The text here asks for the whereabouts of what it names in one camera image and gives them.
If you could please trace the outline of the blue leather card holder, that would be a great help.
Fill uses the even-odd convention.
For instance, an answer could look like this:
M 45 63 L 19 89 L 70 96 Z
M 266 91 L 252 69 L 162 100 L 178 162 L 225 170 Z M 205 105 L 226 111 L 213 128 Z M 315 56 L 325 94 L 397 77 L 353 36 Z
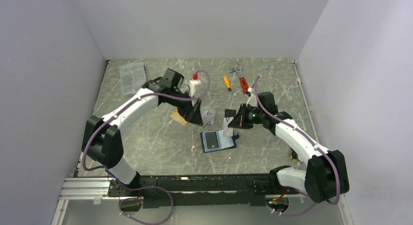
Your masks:
M 217 135 L 218 135 L 219 148 L 217 150 L 208 151 L 206 149 L 206 139 L 205 139 L 205 133 L 206 132 L 201 132 L 200 133 L 203 153 L 215 152 L 215 151 L 221 151 L 221 150 L 227 150 L 227 149 L 234 149 L 234 148 L 237 147 L 236 140 L 239 139 L 239 137 L 240 137 L 239 134 L 236 134 L 232 137 L 225 137 L 225 136 L 223 136 L 223 130 L 218 130 L 216 132 L 217 132 Z

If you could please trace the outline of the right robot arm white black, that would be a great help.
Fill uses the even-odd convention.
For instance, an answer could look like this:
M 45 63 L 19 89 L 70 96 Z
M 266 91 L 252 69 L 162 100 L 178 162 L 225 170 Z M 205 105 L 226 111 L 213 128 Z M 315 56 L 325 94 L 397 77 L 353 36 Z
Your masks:
M 271 92 L 258 94 L 257 106 L 243 103 L 239 109 L 225 110 L 229 128 L 251 129 L 262 125 L 278 137 L 305 163 L 304 170 L 281 166 L 269 172 L 268 186 L 273 193 L 294 188 L 313 202 L 338 203 L 350 190 L 345 157 L 339 150 L 331 151 L 305 133 L 287 112 L 280 112 Z

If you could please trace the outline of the black VIP card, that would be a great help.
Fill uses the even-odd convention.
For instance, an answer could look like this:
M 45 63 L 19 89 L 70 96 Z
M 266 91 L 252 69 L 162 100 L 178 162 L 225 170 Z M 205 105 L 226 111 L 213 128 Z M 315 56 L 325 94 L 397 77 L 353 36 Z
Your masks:
M 206 132 L 205 139 L 206 139 L 206 149 L 208 151 L 217 150 L 219 148 L 218 135 L 216 131 Z

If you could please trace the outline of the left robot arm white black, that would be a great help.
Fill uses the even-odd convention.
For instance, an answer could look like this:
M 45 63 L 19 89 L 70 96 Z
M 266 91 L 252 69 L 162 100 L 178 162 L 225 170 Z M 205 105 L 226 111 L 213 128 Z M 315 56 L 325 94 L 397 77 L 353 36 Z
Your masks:
M 145 82 L 132 98 L 114 111 L 88 118 L 81 147 L 83 169 L 105 169 L 121 183 L 125 194 L 135 195 L 141 186 L 140 174 L 123 157 L 122 132 L 163 103 L 175 107 L 186 122 L 202 126 L 201 99 L 210 87 L 209 74 L 204 70 L 194 72 L 192 79 L 186 82 L 186 92 L 179 89 L 184 79 L 177 71 L 166 69 L 163 76 Z

